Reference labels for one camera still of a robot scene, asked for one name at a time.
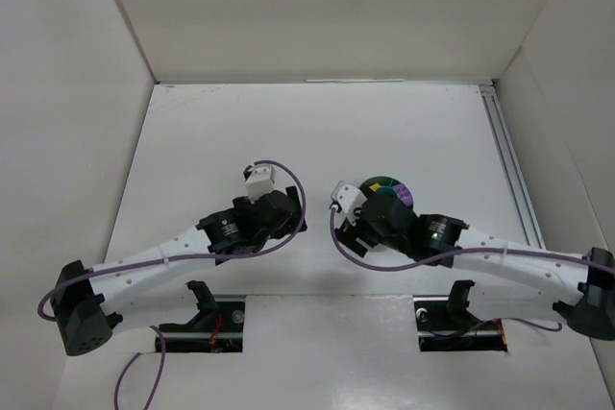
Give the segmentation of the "purple curved lego brick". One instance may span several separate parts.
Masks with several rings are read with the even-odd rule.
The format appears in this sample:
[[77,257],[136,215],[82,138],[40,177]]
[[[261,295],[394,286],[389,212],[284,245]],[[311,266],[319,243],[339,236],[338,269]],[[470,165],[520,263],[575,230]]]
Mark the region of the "purple curved lego brick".
[[402,201],[405,206],[413,208],[414,200],[412,193],[407,188],[407,186],[401,182],[392,186],[393,191],[400,201]]

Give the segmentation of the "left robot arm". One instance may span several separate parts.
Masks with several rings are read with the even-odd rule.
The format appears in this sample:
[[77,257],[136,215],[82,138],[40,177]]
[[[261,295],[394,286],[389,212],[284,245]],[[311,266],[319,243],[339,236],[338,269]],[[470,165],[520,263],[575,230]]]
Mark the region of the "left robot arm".
[[164,323],[184,324],[188,302],[179,295],[159,300],[156,290],[227,261],[265,256],[307,229],[306,193],[300,184],[285,191],[272,184],[249,186],[232,206],[201,219],[180,235],[142,253],[96,265],[89,280],[113,316],[113,334]]

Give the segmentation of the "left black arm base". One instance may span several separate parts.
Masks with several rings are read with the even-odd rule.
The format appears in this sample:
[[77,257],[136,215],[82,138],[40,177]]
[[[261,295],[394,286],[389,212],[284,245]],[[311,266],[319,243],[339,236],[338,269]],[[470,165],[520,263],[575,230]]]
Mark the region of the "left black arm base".
[[64,351],[75,357],[103,346],[123,316],[116,312],[105,314],[102,294],[95,294],[90,280],[79,281],[62,288],[50,299],[55,322]]

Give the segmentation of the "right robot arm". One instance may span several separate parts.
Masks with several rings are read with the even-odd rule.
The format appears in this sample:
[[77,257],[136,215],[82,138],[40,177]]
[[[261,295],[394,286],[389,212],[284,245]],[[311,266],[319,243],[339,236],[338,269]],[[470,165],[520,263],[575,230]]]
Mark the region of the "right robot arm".
[[332,193],[330,222],[336,248],[365,269],[377,267],[365,261],[376,247],[408,257],[405,265],[387,272],[420,267],[487,274],[498,285],[473,279],[454,282],[448,297],[451,317],[462,320],[545,320],[567,324],[582,300],[581,285],[590,273],[578,254],[550,253],[509,242],[481,232],[445,215],[415,214],[394,192],[370,193],[345,185]]

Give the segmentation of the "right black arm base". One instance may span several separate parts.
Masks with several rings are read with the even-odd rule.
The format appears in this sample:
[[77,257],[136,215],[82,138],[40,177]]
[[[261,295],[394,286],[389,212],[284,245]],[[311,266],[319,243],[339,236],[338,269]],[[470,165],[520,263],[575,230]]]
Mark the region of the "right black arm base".
[[578,284],[580,300],[574,304],[558,301],[553,310],[574,332],[602,341],[614,340],[614,275],[590,267],[585,282]]

